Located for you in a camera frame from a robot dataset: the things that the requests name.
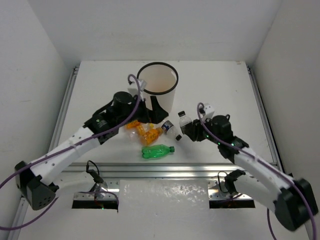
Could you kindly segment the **orange juice bottle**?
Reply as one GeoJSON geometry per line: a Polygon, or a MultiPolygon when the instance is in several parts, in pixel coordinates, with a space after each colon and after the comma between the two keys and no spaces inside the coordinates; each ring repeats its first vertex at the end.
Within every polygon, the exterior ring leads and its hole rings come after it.
{"type": "Polygon", "coordinates": [[[126,130],[130,130],[130,129],[133,129],[133,128],[136,128],[137,126],[139,126],[141,123],[138,121],[138,120],[134,120],[134,121],[131,121],[129,123],[127,123],[125,125],[125,129],[126,130]]]}
{"type": "Polygon", "coordinates": [[[161,127],[152,128],[140,137],[140,142],[143,146],[149,146],[154,143],[163,134],[161,127]]]}

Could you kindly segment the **white bin with black rim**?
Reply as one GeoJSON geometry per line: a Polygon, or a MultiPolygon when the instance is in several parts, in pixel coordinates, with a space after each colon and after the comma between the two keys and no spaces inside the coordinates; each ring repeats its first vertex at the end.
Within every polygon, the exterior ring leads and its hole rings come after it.
{"type": "Polygon", "coordinates": [[[146,106],[152,109],[151,96],[156,96],[159,105],[170,113],[179,82],[177,70],[165,62],[151,62],[138,71],[137,78],[146,82],[143,94],[146,106]]]}

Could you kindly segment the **orange juice bottle left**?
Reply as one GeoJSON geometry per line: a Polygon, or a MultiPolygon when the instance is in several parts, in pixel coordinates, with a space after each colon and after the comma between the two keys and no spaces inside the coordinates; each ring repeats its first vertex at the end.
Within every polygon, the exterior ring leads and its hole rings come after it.
{"type": "Polygon", "coordinates": [[[125,129],[126,130],[130,130],[130,129],[133,129],[133,128],[136,128],[137,126],[139,126],[141,123],[138,121],[138,120],[134,120],[134,121],[131,121],[129,123],[127,123],[125,125],[125,129]]]}

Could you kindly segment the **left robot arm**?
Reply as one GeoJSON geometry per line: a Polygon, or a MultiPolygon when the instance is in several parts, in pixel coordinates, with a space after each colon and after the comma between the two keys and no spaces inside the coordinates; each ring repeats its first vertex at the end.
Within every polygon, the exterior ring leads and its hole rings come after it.
{"type": "Polygon", "coordinates": [[[159,124],[168,117],[156,96],[150,100],[151,108],[148,108],[139,95],[116,92],[108,104],[94,112],[77,132],[46,156],[30,163],[19,162],[14,167],[16,185],[31,208],[37,211],[49,205],[64,188],[58,182],[60,173],[85,153],[116,136],[126,123],[137,120],[159,124]]]}

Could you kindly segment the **orange juice bottle middle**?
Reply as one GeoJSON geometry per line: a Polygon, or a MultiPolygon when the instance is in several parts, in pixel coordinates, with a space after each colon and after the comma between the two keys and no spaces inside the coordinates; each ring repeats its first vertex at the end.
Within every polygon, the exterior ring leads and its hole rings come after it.
{"type": "Polygon", "coordinates": [[[163,134],[161,127],[152,128],[140,137],[140,142],[143,146],[149,146],[154,143],[163,134]]]}

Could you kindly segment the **clear bottle blue label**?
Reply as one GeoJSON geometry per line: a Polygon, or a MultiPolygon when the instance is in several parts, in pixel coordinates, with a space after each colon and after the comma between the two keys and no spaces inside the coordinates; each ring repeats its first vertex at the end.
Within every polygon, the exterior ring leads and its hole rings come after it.
{"type": "Polygon", "coordinates": [[[179,134],[177,128],[170,120],[164,120],[161,124],[163,132],[171,139],[180,141],[182,136],[179,134]]]}

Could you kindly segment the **aluminium side rail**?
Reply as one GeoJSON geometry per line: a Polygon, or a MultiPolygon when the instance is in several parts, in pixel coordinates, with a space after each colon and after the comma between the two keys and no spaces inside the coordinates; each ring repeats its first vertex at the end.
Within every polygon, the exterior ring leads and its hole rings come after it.
{"type": "Polygon", "coordinates": [[[73,89],[74,89],[74,86],[75,86],[76,78],[77,78],[77,75],[78,75],[78,72],[79,72],[79,68],[80,68],[80,66],[76,65],[72,69],[71,74],[69,76],[69,80],[68,80],[68,83],[67,83],[67,86],[66,86],[66,90],[65,90],[65,93],[64,93],[64,96],[63,96],[63,100],[62,100],[62,103],[61,103],[61,107],[60,107],[60,110],[59,110],[59,114],[58,114],[58,117],[57,117],[57,121],[56,121],[56,124],[55,124],[54,131],[53,131],[53,135],[52,135],[52,138],[51,138],[51,141],[50,141],[50,145],[49,145],[49,149],[48,149],[49,152],[52,151],[54,148],[56,148],[59,145],[59,140],[60,140],[60,137],[61,137],[63,124],[65,122],[65,118],[66,118],[66,115],[67,115],[68,107],[69,107],[69,104],[70,104],[70,100],[71,100],[72,92],[73,92],[73,89]]]}
{"type": "Polygon", "coordinates": [[[262,96],[261,96],[261,93],[260,93],[260,90],[258,87],[258,83],[257,83],[256,77],[255,77],[254,71],[249,65],[246,65],[246,68],[247,68],[248,75],[249,75],[249,78],[251,81],[251,85],[252,85],[253,93],[254,93],[254,96],[256,99],[259,114],[260,114],[260,117],[262,120],[262,125],[263,125],[266,139],[268,142],[268,147],[270,149],[270,153],[272,156],[273,164],[275,166],[277,166],[277,168],[279,170],[286,173],[286,170],[284,168],[283,161],[281,159],[280,152],[279,152],[279,149],[278,149],[278,146],[277,146],[274,134],[273,134],[273,130],[270,125],[270,121],[269,121],[269,118],[268,118],[268,115],[266,112],[266,108],[263,103],[263,99],[262,99],[262,96]]]}

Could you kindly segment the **left aluminium side rail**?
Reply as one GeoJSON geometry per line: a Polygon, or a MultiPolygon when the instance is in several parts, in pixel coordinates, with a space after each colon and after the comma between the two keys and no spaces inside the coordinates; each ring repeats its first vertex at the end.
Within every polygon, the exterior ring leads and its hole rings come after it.
{"type": "Polygon", "coordinates": [[[74,89],[74,86],[75,86],[76,78],[77,78],[77,75],[78,75],[78,72],[79,72],[79,68],[80,68],[80,66],[76,65],[72,69],[71,74],[69,76],[69,80],[68,80],[68,83],[67,83],[67,86],[66,86],[66,90],[65,90],[65,93],[64,93],[64,96],[63,96],[63,100],[62,100],[62,103],[61,103],[61,107],[60,107],[60,110],[59,110],[59,114],[58,114],[58,117],[57,117],[57,121],[56,121],[56,124],[55,124],[54,131],[53,131],[53,135],[52,135],[52,138],[51,138],[51,141],[50,141],[50,145],[49,145],[49,149],[48,149],[49,152],[52,151],[54,148],[56,148],[59,145],[59,140],[60,140],[60,137],[61,137],[63,124],[65,122],[65,118],[66,118],[66,115],[67,115],[68,107],[69,107],[69,104],[70,104],[70,100],[71,100],[72,92],[73,92],[73,89],[74,89]]]}

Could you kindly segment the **aluminium front rail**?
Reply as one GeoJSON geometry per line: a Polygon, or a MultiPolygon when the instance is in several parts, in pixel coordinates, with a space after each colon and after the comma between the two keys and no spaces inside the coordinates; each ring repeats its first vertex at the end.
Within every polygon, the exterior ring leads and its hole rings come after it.
{"type": "Polygon", "coordinates": [[[115,179],[211,179],[219,172],[239,169],[234,164],[198,163],[97,163],[100,176],[115,179]]]}

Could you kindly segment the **right aluminium side rail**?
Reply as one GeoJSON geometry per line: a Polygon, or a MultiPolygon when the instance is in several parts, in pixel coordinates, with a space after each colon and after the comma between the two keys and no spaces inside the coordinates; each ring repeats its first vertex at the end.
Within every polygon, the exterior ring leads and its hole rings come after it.
{"type": "Polygon", "coordinates": [[[266,112],[266,108],[263,103],[263,99],[262,99],[262,96],[261,96],[261,93],[260,93],[260,90],[258,87],[258,83],[257,83],[256,77],[255,77],[254,71],[249,65],[246,65],[246,68],[247,68],[248,75],[249,75],[249,78],[251,81],[251,85],[252,85],[253,93],[254,93],[254,96],[256,99],[259,114],[260,114],[260,117],[262,120],[262,125],[263,125],[266,139],[268,142],[268,147],[270,149],[270,153],[272,156],[273,164],[275,166],[277,166],[277,168],[279,170],[286,173],[286,170],[284,168],[283,161],[281,159],[280,152],[279,152],[279,149],[278,149],[278,146],[277,146],[274,134],[273,134],[273,130],[270,125],[270,121],[269,121],[269,118],[268,118],[268,115],[266,112]]]}

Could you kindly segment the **clear bottle yellow cap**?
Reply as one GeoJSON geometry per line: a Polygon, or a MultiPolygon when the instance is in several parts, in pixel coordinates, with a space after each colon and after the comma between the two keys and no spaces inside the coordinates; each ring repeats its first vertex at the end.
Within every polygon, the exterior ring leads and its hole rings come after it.
{"type": "Polygon", "coordinates": [[[132,141],[138,141],[141,136],[143,136],[147,131],[151,130],[154,128],[153,123],[140,123],[139,126],[132,128],[132,129],[126,129],[128,133],[128,137],[132,141]]]}

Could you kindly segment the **green plastic bottle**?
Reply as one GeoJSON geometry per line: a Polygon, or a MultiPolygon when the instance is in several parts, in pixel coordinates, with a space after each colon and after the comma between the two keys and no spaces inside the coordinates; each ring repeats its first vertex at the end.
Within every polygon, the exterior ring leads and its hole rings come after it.
{"type": "Polygon", "coordinates": [[[141,154],[143,159],[157,159],[165,157],[169,154],[173,154],[175,152],[174,146],[166,146],[163,144],[153,145],[153,146],[145,146],[141,149],[141,154]]]}

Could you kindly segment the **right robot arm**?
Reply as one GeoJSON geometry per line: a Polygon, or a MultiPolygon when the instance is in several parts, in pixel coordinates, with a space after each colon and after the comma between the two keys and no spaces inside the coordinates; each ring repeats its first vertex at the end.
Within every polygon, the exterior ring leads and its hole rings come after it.
{"type": "Polygon", "coordinates": [[[232,131],[229,115],[216,115],[205,121],[191,120],[179,112],[182,133],[193,142],[209,140],[220,154],[239,167],[224,178],[227,193],[246,194],[272,211],[289,231],[314,221],[318,206],[310,183],[280,172],[257,156],[250,146],[232,131]]]}

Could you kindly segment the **clear bottle black label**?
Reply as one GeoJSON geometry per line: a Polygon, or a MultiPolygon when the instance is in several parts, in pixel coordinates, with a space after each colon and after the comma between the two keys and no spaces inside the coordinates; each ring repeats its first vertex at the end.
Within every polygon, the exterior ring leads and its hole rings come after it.
{"type": "Polygon", "coordinates": [[[178,116],[179,116],[179,127],[181,132],[187,136],[191,135],[192,128],[193,128],[192,119],[186,115],[185,111],[180,111],[178,113],[178,116]]]}

